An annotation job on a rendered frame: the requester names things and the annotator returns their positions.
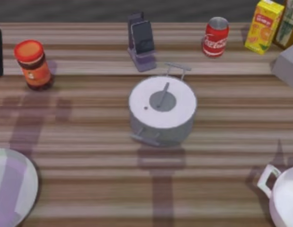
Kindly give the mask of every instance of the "coca-cola logo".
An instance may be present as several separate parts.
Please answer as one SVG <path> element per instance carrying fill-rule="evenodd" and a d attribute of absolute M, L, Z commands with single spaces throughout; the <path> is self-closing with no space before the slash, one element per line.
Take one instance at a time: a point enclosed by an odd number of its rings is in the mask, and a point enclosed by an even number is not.
<path fill-rule="evenodd" d="M 207 34 L 207 35 L 205 35 L 205 38 L 204 38 L 204 44 L 207 45 L 208 47 L 213 48 L 213 49 L 219 49 L 219 48 L 222 48 L 222 47 L 226 46 L 227 38 L 224 38 L 224 39 L 221 39 L 221 40 L 219 40 L 217 42 L 214 42 L 214 41 L 209 39 L 209 36 L 213 36 L 213 35 L 212 34 Z"/>

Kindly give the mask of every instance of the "phone stand base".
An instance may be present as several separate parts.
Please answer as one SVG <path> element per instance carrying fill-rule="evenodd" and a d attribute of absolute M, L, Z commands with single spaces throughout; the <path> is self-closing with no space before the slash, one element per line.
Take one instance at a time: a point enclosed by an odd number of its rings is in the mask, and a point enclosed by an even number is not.
<path fill-rule="evenodd" d="M 153 55 L 138 58 L 134 50 L 128 48 L 127 51 L 139 72 L 145 72 L 157 68 L 156 59 Z"/>

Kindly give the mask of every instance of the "orange jar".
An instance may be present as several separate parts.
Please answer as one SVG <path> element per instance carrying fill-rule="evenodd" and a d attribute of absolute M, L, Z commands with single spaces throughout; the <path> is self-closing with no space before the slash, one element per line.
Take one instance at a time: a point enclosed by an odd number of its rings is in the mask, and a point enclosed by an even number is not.
<path fill-rule="evenodd" d="M 48 68 L 43 46 L 40 42 L 35 40 L 23 41 L 16 45 L 14 54 L 30 89 L 42 91 L 52 87 L 53 75 Z"/>

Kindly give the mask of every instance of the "white plate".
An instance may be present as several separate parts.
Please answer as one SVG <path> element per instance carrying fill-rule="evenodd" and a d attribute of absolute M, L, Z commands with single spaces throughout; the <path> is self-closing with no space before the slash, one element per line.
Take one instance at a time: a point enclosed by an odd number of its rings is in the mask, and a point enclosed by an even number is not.
<path fill-rule="evenodd" d="M 38 175 L 24 155 L 0 148 L 0 227 L 15 227 L 29 214 L 38 192 Z"/>

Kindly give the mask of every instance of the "soda can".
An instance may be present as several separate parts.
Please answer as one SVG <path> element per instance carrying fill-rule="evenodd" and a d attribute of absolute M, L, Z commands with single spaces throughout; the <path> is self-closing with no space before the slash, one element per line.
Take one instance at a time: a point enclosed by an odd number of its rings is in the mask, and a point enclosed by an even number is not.
<path fill-rule="evenodd" d="M 228 32 L 228 21 L 225 18 L 210 19 L 203 39 L 204 54 L 209 57 L 220 57 L 225 51 Z"/>

